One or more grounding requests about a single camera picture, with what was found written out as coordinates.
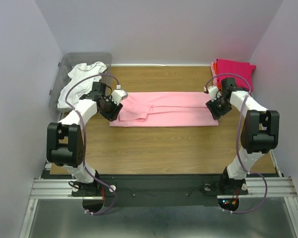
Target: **white towel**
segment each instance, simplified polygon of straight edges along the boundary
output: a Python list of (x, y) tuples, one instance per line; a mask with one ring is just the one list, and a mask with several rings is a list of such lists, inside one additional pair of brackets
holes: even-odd
[[(81, 80), (98, 74), (102, 73), (107, 69), (106, 65), (102, 62), (96, 62), (91, 65), (87, 65), (86, 63), (80, 63), (75, 65), (75, 67), (68, 73), (68, 76), (71, 78), (71, 81), (66, 85), (62, 90), (59, 97), (58, 108), (60, 109), (67, 109), (70, 108), (65, 103), (65, 96), (68, 91), (78, 82)], [(68, 102), (72, 105), (76, 106), (79, 101), (79, 98), (83, 94), (87, 94), (91, 91), (93, 82), (99, 82), (101, 80), (101, 76), (90, 78), (78, 86), (76, 86), (68, 96)]]

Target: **wall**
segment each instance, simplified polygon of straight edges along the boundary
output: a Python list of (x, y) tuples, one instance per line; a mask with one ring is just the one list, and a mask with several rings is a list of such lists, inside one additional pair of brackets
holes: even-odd
[(249, 60), (282, 0), (36, 0), (63, 53), (114, 63)]
[(32, 0), (0, 0), (0, 238), (20, 232), (45, 162), (48, 110), (61, 51)]
[(281, 116), (278, 166), (298, 192), (298, 0), (284, 0), (251, 62), (255, 99)]

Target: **wooden table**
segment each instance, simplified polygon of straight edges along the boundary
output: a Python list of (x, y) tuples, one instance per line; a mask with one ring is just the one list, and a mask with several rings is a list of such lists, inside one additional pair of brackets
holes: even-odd
[[(128, 92), (203, 91), (209, 67), (113, 67)], [(101, 115), (86, 125), (86, 161), (100, 174), (222, 173), (236, 156), (239, 111), (209, 127), (109, 127)], [(252, 171), (274, 173), (269, 154)], [(52, 165), (51, 174), (68, 174)]]

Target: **pink towel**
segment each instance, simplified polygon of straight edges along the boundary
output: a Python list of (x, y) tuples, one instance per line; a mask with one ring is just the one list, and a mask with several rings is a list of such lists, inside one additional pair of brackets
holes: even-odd
[(202, 92), (129, 93), (116, 121), (110, 126), (212, 126), (218, 121), (205, 103), (210, 100)]
[[(242, 76), (247, 80), (249, 85), (251, 86), (251, 90), (253, 91), (253, 84), (252, 84), (252, 71), (256, 68), (255, 65), (251, 65), (248, 62), (237, 62), (237, 61), (231, 61), (226, 59), (217, 59), (217, 67), (218, 67), (218, 73), (235, 73), (237, 75)], [(223, 79), (230, 77), (228, 76), (220, 76), (219, 82), (221, 82)], [(238, 87), (244, 87), (248, 89), (247, 84), (240, 78), (235, 77), (236, 84)]]

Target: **gray floor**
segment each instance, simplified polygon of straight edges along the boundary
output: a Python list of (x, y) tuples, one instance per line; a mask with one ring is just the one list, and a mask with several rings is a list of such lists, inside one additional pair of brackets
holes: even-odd
[[(240, 200), (245, 210), (260, 199)], [(31, 238), (295, 238), (283, 198), (268, 198), (251, 213), (228, 214), (217, 207), (119, 208), (84, 214), (80, 200), (41, 200)]]

